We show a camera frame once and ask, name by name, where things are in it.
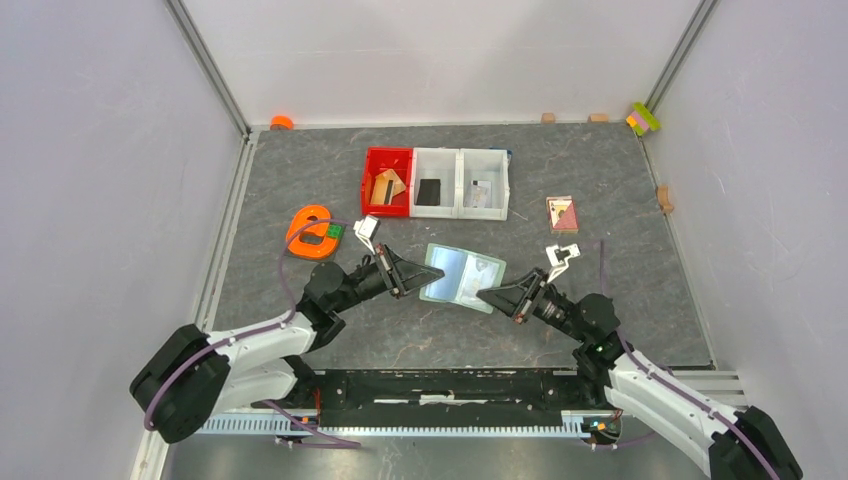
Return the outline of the gold credit card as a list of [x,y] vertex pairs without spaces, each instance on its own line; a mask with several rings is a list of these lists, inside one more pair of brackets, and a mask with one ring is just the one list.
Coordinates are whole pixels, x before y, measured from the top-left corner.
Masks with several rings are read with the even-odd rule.
[[398,180],[397,180],[397,182],[395,183],[395,195],[393,196],[393,198],[394,198],[395,196],[400,195],[401,193],[403,193],[403,192],[406,190],[406,184],[404,183],[403,179],[402,179],[402,178],[401,178],[398,174],[397,174],[397,176],[398,176]]
[[395,183],[398,176],[393,169],[385,170],[374,177],[371,205],[389,205],[395,195]]

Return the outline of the silver credit card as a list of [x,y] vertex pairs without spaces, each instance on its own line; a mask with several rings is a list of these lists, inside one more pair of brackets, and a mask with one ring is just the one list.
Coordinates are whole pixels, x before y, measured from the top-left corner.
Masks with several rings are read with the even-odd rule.
[[464,206],[466,208],[491,208],[492,182],[471,180],[465,189]]

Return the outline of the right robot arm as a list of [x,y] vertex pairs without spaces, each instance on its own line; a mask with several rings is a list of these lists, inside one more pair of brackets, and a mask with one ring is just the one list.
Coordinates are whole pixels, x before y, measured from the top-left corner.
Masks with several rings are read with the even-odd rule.
[[591,293],[573,302],[534,269],[477,296],[511,320],[543,321],[579,342],[577,392],[591,408],[634,416],[677,447],[711,479],[800,479],[803,470],[775,421],[687,386],[627,342],[612,300]]

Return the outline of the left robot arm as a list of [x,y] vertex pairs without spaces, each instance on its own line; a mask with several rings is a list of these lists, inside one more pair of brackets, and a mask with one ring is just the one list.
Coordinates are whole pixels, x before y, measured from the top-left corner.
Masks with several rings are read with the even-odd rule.
[[131,381],[129,393],[144,412],[145,429],[168,444],[235,408],[279,400],[302,407],[314,394],[314,373],[302,357],[344,329],[342,312],[382,294],[402,298],[443,276],[384,244],[351,272],[319,263],[300,300],[277,317],[225,331],[177,328]]

